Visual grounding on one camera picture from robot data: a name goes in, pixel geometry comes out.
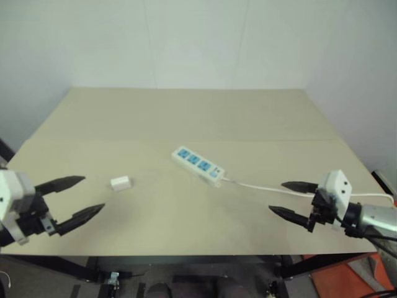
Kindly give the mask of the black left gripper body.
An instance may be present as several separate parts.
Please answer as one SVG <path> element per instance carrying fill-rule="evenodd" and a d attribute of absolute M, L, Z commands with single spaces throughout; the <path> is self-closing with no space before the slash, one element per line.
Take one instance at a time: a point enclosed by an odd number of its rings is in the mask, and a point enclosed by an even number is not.
<path fill-rule="evenodd" d="M 49 192 L 37 192 L 27 210 L 19 214 L 17 223 L 26 237 L 41 233 L 47 233 L 49 236 L 59 234 L 58 223 L 44 200 L 47 194 Z"/>

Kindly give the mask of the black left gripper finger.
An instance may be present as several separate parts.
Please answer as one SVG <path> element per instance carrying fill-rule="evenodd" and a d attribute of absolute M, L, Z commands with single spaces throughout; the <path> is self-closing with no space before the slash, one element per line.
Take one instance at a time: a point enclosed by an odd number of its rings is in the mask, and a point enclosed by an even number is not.
<path fill-rule="evenodd" d="M 35 190 L 42 196 L 45 196 L 53 192 L 61 192 L 69 189 L 84 179 L 84 176 L 67 176 L 58 178 L 35 186 Z"/>
<path fill-rule="evenodd" d="M 79 228 L 80 226 L 90 221 L 94 216 L 96 216 L 103 209 L 104 206 L 105 204 L 90 206 L 73 214 L 69 220 L 57 225 L 56 232 L 60 236 L 63 236 Z"/>

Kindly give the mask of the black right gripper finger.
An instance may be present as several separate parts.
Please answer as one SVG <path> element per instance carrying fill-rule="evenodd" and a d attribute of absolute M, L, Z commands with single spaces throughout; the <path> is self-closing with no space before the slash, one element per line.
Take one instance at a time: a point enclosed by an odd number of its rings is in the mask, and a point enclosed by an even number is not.
<path fill-rule="evenodd" d="M 282 183 L 281 186 L 303 194 L 314 194 L 318 188 L 318 184 L 304 181 L 287 181 Z"/>
<path fill-rule="evenodd" d="M 283 218 L 284 220 L 287 220 L 293 224 L 297 224 L 305 229 L 308 228 L 308 221 L 309 218 L 299 215 L 297 213 L 295 213 L 293 210 L 284 208 L 284 207 L 280 207 L 280 206 L 273 206 L 270 205 L 269 209 L 277 214 L 279 217 Z"/>

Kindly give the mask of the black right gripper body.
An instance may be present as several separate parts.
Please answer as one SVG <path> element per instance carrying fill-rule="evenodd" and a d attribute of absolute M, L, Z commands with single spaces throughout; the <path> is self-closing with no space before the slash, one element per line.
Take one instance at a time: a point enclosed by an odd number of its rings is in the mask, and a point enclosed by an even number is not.
<path fill-rule="evenodd" d="M 308 193 L 314 194 L 311 201 L 313 208 L 306 225 L 307 230 L 312 232 L 316 224 L 333 224 L 337 208 L 332 195 L 318 185 L 309 185 L 306 189 Z"/>

